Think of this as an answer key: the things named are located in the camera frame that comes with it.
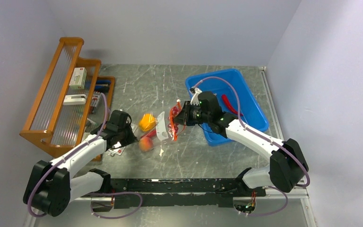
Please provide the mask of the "clear zip top bag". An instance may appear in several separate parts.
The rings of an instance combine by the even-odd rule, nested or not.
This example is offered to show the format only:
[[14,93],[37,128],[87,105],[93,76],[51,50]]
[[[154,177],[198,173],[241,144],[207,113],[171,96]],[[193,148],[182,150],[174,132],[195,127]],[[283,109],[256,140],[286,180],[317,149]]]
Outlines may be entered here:
[[[176,101],[176,105],[178,105],[182,110],[181,101],[179,99]],[[169,123],[169,121],[168,121],[169,111],[168,112],[163,111],[163,112],[159,113],[159,115],[157,115],[157,116],[154,116],[153,113],[149,113],[149,114],[153,114],[153,116],[157,120],[156,126],[153,128],[153,129],[156,130],[156,137],[152,138],[152,141],[153,141],[154,145],[155,145],[156,141],[170,142],[170,141],[177,141],[177,139],[178,139],[178,135],[179,135],[180,130],[178,130],[177,134],[171,135],[169,133],[169,129],[167,127],[167,125]],[[140,140],[141,136],[143,136],[144,134],[146,134],[149,131],[143,132],[143,131],[140,130],[140,132],[142,134],[140,136],[138,136],[139,140]]]

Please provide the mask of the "yellow fake bell pepper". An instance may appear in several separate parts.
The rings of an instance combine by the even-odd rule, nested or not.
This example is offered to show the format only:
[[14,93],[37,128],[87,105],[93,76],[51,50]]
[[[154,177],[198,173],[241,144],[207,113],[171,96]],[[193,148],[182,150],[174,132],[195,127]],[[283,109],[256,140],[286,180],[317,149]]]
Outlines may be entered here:
[[146,113],[142,116],[138,123],[141,131],[146,132],[152,130],[156,126],[157,120],[152,113]]

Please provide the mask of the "red fake chili pepper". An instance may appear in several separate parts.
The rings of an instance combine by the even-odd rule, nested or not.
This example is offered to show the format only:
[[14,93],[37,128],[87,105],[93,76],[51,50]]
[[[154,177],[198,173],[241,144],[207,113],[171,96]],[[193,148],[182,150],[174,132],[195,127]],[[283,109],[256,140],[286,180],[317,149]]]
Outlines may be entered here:
[[223,101],[223,103],[224,103],[224,105],[225,105],[225,107],[231,112],[231,113],[233,113],[233,114],[235,114],[235,115],[237,115],[237,114],[239,114],[240,116],[243,116],[243,114],[242,113],[238,113],[238,111],[232,106],[232,104],[230,103],[230,101],[229,101],[229,99],[228,99],[228,97],[225,95],[225,94],[223,94],[223,95],[221,95],[221,99],[222,99],[222,101]]

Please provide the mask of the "blue plastic bin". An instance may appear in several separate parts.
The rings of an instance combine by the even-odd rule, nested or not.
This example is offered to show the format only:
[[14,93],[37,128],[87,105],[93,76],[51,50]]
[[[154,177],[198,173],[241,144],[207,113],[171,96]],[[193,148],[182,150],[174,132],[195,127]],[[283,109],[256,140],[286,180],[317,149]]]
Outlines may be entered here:
[[[240,104],[240,112],[243,114],[241,118],[244,123],[260,132],[265,132],[269,128],[265,114],[239,70],[226,69],[190,76],[185,80],[185,85],[188,91],[191,87],[197,87],[203,92],[212,92],[222,111],[231,113],[221,99],[221,95],[225,94],[236,110],[237,105]],[[208,145],[214,147],[231,142],[230,139],[214,133],[207,123],[200,125]]]

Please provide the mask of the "red fake grape bunch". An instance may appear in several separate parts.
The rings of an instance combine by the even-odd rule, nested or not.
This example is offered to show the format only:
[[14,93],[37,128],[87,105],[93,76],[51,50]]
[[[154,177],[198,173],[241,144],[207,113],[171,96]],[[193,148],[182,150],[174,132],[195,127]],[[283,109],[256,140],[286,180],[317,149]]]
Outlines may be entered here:
[[180,110],[181,110],[181,108],[178,105],[176,105],[176,106],[172,107],[169,111],[169,117],[168,117],[169,123],[168,123],[167,127],[168,127],[169,133],[171,135],[175,135],[178,133],[178,130],[179,130],[178,124],[175,123],[174,119],[179,114]]

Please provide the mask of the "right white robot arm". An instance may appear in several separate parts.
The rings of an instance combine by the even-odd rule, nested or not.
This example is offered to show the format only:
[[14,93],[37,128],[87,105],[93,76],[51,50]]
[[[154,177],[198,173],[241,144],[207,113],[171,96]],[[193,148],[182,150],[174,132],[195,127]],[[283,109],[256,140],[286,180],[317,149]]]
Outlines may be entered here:
[[239,114],[223,111],[212,92],[198,89],[190,101],[177,108],[171,111],[171,125],[207,124],[213,133],[239,142],[269,161],[266,167],[249,168],[238,176],[240,195],[247,196],[263,186],[289,193],[307,176],[309,168],[297,141],[283,141],[247,125]]

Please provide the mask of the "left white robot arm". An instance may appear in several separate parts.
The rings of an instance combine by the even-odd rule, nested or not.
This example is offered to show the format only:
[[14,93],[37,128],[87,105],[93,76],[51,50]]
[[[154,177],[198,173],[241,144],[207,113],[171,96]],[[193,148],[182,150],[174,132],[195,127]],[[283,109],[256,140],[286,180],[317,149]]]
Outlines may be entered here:
[[79,197],[90,193],[104,197],[112,193],[111,175],[105,171],[92,169],[82,176],[75,175],[96,156],[137,142],[131,124],[127,112],[114,110],[69,152],[50,162],[37,162],[23,196],[29,214],[37,218],[56,217]]

